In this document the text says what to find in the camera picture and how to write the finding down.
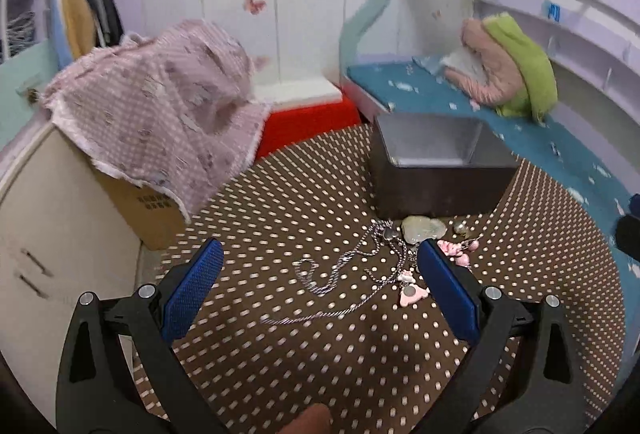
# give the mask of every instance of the red fabric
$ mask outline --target red fabric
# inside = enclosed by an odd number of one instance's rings
[[[340,103],[274,112],[264,125],[256,159],[323,132],[340,130],[360,123],[358,108],[346,96],[342,96]]]

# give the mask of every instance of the pink plaid cloth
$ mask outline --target pink plaid cloth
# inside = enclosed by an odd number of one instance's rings
[[[253,71],[228,33],[187,20],[94,49],[52,80],[42,104],[99,170],[168,195],[189,222],[254,160],[270,108],[251,100]]]

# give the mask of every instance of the gray storage box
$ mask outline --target gray storage box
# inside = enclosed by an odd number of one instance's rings
[[[406,112],[376,118],[369,163],[380,219],[490,213],[519,166],[482,120]]]

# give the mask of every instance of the table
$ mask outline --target table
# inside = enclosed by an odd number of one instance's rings
[[[318,298],[292,264],[313,258],[321,264],[316,276],[326,274],[375,218],[369,137],[370,127],[353,127],[268,156],[225,185],[162,261],[168,270],[189,260],[210,236],[224,245],[225,268],[174,351],[231,432],[277,432],[320,402],[332,410],[335,433],[407,433],[465,356],[435,302],[398,308],[396,287],[342,320],[260,322],[348,308],[371,290],[365,265],[390,274],[396,261],[388,249],[357,258],[337,289]],[[586,375],[586,422],[594,419],[609,400],[624,338],[618,271],[603,235],[526,160],[496,210],[466,221],[481,235],[470,256],[482,283],[533,301],[554,293],[566,306]],[[514,341],[505,349],[480,416],[497,403],[516,349]],[[143,368],[134,376],[147,409],[162,415]]]

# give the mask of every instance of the butterfly decal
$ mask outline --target butterfly decal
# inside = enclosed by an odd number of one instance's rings
[[[264,0],[244,0],[242,7],[252,15],[259,15],[261,11],[267,7],[267,3]]]

